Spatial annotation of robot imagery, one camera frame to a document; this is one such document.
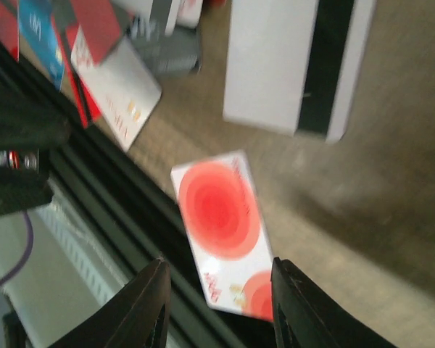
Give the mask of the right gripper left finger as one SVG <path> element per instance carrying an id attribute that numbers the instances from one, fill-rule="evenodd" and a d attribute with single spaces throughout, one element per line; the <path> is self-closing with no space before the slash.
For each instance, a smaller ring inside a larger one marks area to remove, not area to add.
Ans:
<path id="1" fill-rule="evenodd" d="M 150 262 L 100 310 L 63 337 L 64 347 L 165 347 L 170 266 Z"/>

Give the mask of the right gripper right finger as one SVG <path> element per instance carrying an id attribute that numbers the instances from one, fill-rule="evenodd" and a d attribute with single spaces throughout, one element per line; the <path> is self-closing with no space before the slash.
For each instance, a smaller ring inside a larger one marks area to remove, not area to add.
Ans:
<path id="1" fill-rule="evenodd" d="M 350 315 L 290 260 L 273 260 L 272 303 L 278 347 L 393 347 Z"/>

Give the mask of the white card red circle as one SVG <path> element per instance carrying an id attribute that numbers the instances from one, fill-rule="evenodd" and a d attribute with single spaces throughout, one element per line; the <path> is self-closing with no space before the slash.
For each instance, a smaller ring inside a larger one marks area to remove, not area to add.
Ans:
<path id="1" fill-rule="evenodd" d="M 171 170 L 208 306 L 272 321 L 273 253 L 242 150 Z"/>

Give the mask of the white magnetic stripe card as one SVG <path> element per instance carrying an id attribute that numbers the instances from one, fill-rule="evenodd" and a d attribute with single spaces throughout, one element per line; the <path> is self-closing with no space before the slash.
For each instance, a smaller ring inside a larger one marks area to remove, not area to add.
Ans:
<path id="1" fill-rule="evenodd" d="M 339 141 L 375 9 L 374 1 L 234 1 L 225 120 Z"/>

